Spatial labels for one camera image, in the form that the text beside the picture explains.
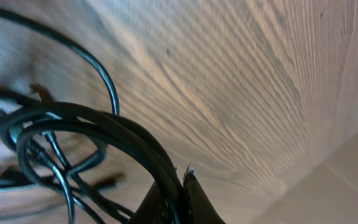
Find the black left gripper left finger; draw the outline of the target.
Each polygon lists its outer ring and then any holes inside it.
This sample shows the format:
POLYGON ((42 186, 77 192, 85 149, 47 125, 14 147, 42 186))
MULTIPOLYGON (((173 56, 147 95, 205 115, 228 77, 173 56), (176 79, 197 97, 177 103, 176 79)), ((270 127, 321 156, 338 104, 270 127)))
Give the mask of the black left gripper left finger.
POLYGON ((141 205, 131 216, 128 224, 167 224, 170 223, 167 205, 154 182, 141 205))

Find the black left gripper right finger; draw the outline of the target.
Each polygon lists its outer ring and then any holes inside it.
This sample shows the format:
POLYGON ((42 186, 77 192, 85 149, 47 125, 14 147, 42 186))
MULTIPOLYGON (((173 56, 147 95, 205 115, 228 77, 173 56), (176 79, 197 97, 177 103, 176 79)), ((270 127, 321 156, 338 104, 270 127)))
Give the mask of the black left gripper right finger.
POLYGON ((218 215, 195 176, 195 170, 188 165, 183 176, 183 188, 187 197, 188 219, 191 224, 225 224, 218 215))

